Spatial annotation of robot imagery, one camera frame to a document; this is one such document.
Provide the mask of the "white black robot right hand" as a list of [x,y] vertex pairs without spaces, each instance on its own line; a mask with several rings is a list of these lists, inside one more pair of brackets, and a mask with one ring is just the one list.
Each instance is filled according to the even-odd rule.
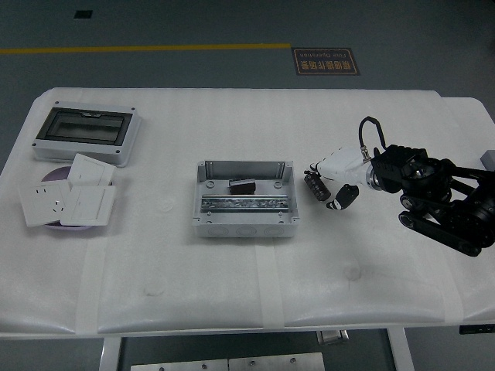
[[[325,203],[327,209],[343,210],[359,196],[359,185],[370,186],[372,166],[370,161],[364,161],[359,148],[341,148],[310,165],[304,174],[306,185],[318,201]],[[333,199],[323,179],[341,184]]]

